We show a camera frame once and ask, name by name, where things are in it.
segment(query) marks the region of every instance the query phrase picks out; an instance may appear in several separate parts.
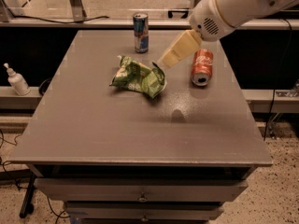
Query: red can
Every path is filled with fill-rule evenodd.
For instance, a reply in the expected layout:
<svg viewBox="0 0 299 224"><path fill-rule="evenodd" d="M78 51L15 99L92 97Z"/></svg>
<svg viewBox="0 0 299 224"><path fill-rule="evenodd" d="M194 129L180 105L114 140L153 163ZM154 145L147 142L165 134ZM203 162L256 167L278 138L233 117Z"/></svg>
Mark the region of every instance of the red can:
<svg viewBox="0 0 299 224"><path fill-rule="evenodd" d="M193 58L192 82L196 86L205 86L212 79L213 53L207 49L199 49Z"/></svg>

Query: pump bottle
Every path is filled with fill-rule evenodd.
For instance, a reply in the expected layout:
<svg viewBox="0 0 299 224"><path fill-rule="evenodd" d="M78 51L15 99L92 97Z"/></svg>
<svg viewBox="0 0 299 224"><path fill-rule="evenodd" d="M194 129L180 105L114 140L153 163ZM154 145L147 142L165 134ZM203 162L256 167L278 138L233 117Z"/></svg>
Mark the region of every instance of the pump bottle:
<svg viewBox="0 0 299 224"><path fill-rule="evenodd" d="M16 73L12 68L9 68L7 63L4 64L4 67L7 68L7 73L9 75L8 82L16 91L16 93L19 95L28 94L30 92L30 88L23 76L19 73Z"/></svg>

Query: soda can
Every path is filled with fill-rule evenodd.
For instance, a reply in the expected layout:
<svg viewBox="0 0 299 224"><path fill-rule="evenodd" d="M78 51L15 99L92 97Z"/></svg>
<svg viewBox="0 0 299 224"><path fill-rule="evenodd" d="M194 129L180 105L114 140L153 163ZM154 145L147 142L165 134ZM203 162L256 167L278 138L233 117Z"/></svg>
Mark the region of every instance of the soda can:
<svg viewBox="0 0 299 224"><path fill-rule="evenodd" d="M207 49L195 52L192 63L192 82L196 86L205 86L212 79L213 53Z"/></svg>
<svg viewBox="0 0 299 224"><path fill-rule="evenodd" d="M136 12L133 15L135 51L145 53L149 50L149 16L147 13Z"/></svg>

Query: crumpled bag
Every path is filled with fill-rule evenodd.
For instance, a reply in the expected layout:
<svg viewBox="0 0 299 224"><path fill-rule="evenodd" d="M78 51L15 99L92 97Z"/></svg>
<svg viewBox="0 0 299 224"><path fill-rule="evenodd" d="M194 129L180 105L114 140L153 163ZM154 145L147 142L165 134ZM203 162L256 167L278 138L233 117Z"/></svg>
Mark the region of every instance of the crumpled bag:
<svg viewBox="0 0 299 224"><path fill-rule="evenodd" d="M150 69L129 56L121 56L120 70L113 77L110 86L123 90L146 93L156 97L166 86L165 75L156 63Z"/></svg>

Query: floor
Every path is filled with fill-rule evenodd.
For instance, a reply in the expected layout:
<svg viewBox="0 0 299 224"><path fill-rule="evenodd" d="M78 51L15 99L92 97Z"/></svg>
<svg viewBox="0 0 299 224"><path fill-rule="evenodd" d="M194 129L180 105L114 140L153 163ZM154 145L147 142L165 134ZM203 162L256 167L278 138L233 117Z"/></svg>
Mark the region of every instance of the floor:
<svg viewBox="0 0 299 224"><path fill-rule="evenodd" d="M67 0L19 0L23 4L22 12L29 16L48 18L71 18ZM112 18L127 18L133 10L142 6L156 19L165 18L165 9L188 7L186 0L84 0L88 16L109 15ZM2 162L9 156L17 144L19 135L24 131L29 115L0 114L0 156ZM256 117L256 123L264 132L264 118ZM266 137L265 143L271 152L274 165L259 168L249 177L249 187L234 202L224 205L225 212L211 224L283 224L299 223L299 117L282 116L276 125L277 139ZM8 165L7 170L26 168L23 165ZM22 200L26 189L18 190L14 184L0 183L0 224L7 223L70 223L69 218L62 219L50 210L46 196L36 191L33 198L34 213L19 218ZM63 211L61 202L50 201L56 214Z"/></svg>

